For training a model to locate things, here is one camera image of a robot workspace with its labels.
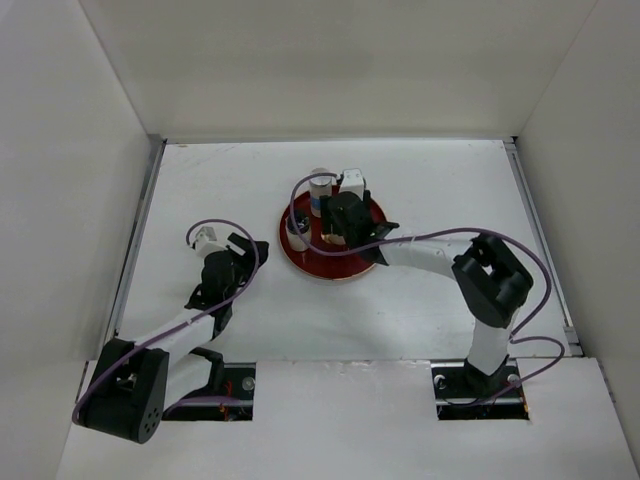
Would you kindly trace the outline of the silver cap blue label bottle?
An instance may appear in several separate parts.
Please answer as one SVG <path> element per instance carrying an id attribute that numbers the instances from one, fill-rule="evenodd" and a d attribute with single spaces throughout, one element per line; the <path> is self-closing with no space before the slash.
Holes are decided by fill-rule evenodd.
<path id="1" fill-rule="evenodd" d="M 313 169 L 311 174 L 313 177 L 308 180 L 311 213 L 314 217 L 320 218 L 322 199 L 332 196 L 334 176 L 324 167 Z"/>

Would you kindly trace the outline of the black cap white spice bottle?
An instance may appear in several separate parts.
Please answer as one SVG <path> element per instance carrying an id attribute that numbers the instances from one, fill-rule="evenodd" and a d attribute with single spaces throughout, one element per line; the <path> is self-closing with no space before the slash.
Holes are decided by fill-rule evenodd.
<path id="1" fill-rule="evenodd" d="M 304 252 L 311 242 L 311 222 L 309 216 L 298 209 L 288 216 L 285 224 L 286 238 L 294 252 Z"/>

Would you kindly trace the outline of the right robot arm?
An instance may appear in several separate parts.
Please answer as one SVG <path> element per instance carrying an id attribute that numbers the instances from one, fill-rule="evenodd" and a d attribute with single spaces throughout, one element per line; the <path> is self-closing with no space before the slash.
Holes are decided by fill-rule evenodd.
<path id="1" fill-rule="evenodd" d="M 499 385 L 514 317 L 534 284 L 503 240 L 480 233 L 468 242 L 412 237 L 386 243 L 386 235 L 398 225 L 376 222 L 369 203 L 353 192 L 322 197 L 321 218 L 368 263 L 410 267 L 454 281 L 475 320 L 463 367 L 464 384 L 479 396 Z"/>

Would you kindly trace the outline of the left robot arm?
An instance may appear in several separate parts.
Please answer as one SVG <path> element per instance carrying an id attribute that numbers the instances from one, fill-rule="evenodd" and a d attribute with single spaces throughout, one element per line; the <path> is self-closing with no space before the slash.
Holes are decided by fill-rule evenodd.
<path id="1" fill-rule="evenodd" d="M 220 244 L 211 233 L 202 228 L 192 244 L 203 268 L 183 312 L 145 337 L 103 346 L 72 413 L 74 424 L 144 444 L 174 413 L 197 404 L 228 411 L 245 403 L 244 395 L 233 395 L 222 354 L 206 345 L 229 324 L 233 302 L 267 261 L 269 244 L 236 233 Z"/>

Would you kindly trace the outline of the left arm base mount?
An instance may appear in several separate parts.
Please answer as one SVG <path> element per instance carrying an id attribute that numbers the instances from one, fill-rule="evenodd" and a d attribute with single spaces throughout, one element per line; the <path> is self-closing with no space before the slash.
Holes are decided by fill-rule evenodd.
<path id="1" fill-rule="evenodd" d="M 256 377 L 254 363 L 227 363 L 218 352 L 196 348 L 169 370 L 163 419 L 250 421 Z"/>

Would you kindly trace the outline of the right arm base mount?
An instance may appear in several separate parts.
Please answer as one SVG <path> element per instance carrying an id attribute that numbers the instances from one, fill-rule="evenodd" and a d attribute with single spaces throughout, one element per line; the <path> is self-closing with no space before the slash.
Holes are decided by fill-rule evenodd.
<path id="1" fill-rule="evenodd" d="M 460 362 L 431 364 L 436 414 L 441 421 L 528 420 L 520 371 L 505 360 L 491 376 Z"/>

